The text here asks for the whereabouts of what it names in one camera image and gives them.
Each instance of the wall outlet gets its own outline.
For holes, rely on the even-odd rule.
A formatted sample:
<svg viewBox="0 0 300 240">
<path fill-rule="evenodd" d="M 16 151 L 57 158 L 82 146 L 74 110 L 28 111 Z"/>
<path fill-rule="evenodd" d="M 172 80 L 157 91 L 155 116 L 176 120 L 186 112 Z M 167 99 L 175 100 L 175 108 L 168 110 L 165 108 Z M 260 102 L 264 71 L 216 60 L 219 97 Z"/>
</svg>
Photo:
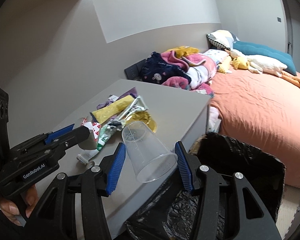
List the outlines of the wall outlet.
<svg viewBox="0 0 300 240">
<path fill-rule="evenodd" d="M 127 67 L 124 70 L 124 73 L 126 74 L 127 79 L 129 80 L 135 80 L 139 77 L 139 71 L 138 71 L 138 67 L 136 64 Z"/>
<path fill-rule="evenodd" d="M 140 71 L 143 65 L 145 64 L 146 60 L 141 60 L 138 63 L 135 63 L 131 65 L 130 67 L 127 67 L 124 70 L 124 73 L 126 74 L 127 79 L 129 80 L 138 80 L 140 76 Z"/>
</svg>

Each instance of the plastic bag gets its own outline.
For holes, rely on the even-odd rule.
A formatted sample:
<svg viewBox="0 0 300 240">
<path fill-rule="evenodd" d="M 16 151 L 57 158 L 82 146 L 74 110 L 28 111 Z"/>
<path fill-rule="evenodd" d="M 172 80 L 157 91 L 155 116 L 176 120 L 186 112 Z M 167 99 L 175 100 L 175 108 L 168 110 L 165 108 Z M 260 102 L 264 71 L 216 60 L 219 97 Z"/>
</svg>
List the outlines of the plastic bag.
<svg viewBox="0 0 300 240">
<path fill-rule="evenodd" d="M 276 221 L 283 194 L 285 166 L 277 158 L 236 139 L 207 133 L 198 158 L 216 172 L 232 175 L 241 172 L 254 187 Z M 188 240 L 198 197 L 184 190 L 179 170 L 127 221 L 126 228 L 135 240 Z M 220 195 L 216 239 L 223 239 L 225 200 Z"/>
</svg>

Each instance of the door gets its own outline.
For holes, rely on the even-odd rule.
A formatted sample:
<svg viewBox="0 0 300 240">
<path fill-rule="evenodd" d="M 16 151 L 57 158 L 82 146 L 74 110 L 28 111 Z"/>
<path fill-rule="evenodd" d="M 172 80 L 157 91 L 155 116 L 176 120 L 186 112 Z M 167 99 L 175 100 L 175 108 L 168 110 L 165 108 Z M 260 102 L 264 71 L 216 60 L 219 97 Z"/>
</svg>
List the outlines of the door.
<svg viewBox="0 0 300 240">
<path fill-rule="evenodd" d="M 300 72 L 300 5 L 296 0 L 282 0 L 288 34 L 288 53 L 292 56 L 296 70 Z"/>
<path fill-rule="evenodd" d="M 290 13 L 290 8 L 288 5 L 287 0 L 282 0 L 283 6 L 284 6 L 284 11 L 286 14 L 286 20 L 287 20 L 287 34 L 288 34 L 288 51 L 287 53 L 293 56 L 293 29 L 292 29 L 292 20 L 291 20 L 291 13 Z"/>
</svg>

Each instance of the metal bolt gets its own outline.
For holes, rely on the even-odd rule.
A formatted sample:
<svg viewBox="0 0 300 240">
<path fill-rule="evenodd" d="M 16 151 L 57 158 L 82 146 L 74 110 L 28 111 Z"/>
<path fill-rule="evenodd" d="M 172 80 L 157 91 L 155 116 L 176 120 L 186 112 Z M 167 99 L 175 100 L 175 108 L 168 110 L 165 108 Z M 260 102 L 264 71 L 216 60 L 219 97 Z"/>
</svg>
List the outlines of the metal bolt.
<svg viewBox="0 0 300 240">
<path fill-rule="evenodd" d="M 64 179 L 66 177 L 66 175 L 64 173 L 59 173 L 57 175 L 57 179 Z"/>
<path fill-rule="evenodd" d="M 243 178 L 243 174 L 240 173 L 240 172 L 236 172 L 236 173 L 235 173 L 235 177 L 236 177 L 237 179 L 242 179 L 242 178 Z"/>
<path fill-rule="evenodd" d="M 101 169 L 100 169 L 100 167 L 99 166 L 93 166 L 92 168 L 91 168 L 91 171 L 92 172 L 99 172 Z"/>
<path fill-rule="evenodd" d="M 206 166 L 206 165 L 201 165 L 201 166 L 200 166 L 200 170 L 202 170 L 202 171 L 208 171 L 208 170 L 209 170 L 209 167 Z"/>
</svg>

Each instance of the finger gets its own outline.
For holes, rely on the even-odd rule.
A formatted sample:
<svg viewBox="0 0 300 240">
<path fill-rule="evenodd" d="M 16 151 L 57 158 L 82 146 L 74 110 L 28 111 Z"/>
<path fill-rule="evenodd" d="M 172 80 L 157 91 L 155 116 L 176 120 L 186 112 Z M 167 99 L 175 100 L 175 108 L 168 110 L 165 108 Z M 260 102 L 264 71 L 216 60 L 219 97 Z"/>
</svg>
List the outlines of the finger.
<svg viewBox="0 0 300 240">
<path fill-rule="evenodd" d="M 17 226 L 21 226 L 20 222 L 17 220 L 17 218 L 15 217 L 15 215 L 12 215 L 10 213 L 7 213 L 3 210 L 1 210 L 2 213 L 14 224 L 16 224 Z"/>
<path fill-rule="evenodd" d="M 19 209 L 15 203 L 11 200 L 7 200 L 5 198 L 0 197 L 0 209 L 2 212 L 6 212 L 7 214 L 11 215 L 19 215 Z"/>
<path fill-rule="evenodd" d="M 36 204 L 39 201 L 38 192 L 35 188 L 35 185 L 31 186 L 26 193 L 26 201 L 30 206 L 26 209 L 26 216 L 29 218 L 33 209 L 35 208 Z"/>
<path fill-rule="evenodd" d="M 39 200 L 37 189 L 32 185 L 26 192 L 26 201 L 30 206 L 36 204 Z"/>
</svg>

